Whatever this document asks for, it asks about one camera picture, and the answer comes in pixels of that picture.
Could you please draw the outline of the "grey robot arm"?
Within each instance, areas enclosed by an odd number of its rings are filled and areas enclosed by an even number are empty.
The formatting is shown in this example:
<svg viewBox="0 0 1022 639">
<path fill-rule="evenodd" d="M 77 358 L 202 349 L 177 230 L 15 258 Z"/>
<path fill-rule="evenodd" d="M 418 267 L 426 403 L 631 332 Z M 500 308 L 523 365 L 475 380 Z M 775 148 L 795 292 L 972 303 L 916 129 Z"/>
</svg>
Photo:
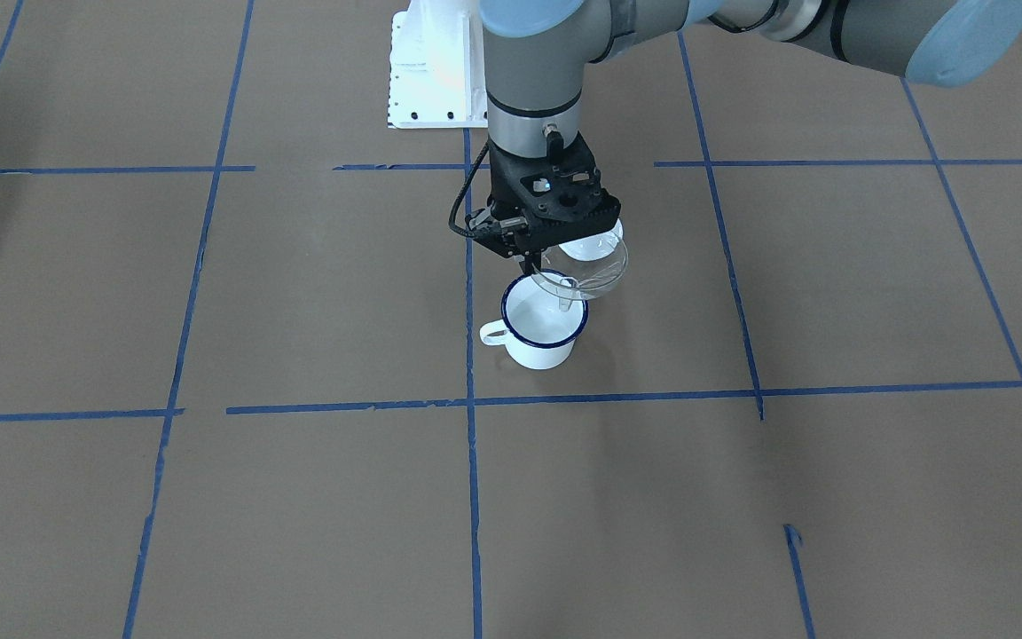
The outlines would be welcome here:
<svg viewBox="0 0 1022 639">
<path fill-rule="evenodd" d="M 580 134 L 585 70 L 698 22 L 758 33 L 860 69 L 941 88 L 997 64 L 1022 1 L 482 1 L 491 193 L 454 233 L 526 276 L 544 252 L 611 231 L 620 201 Z"/>
</svg>

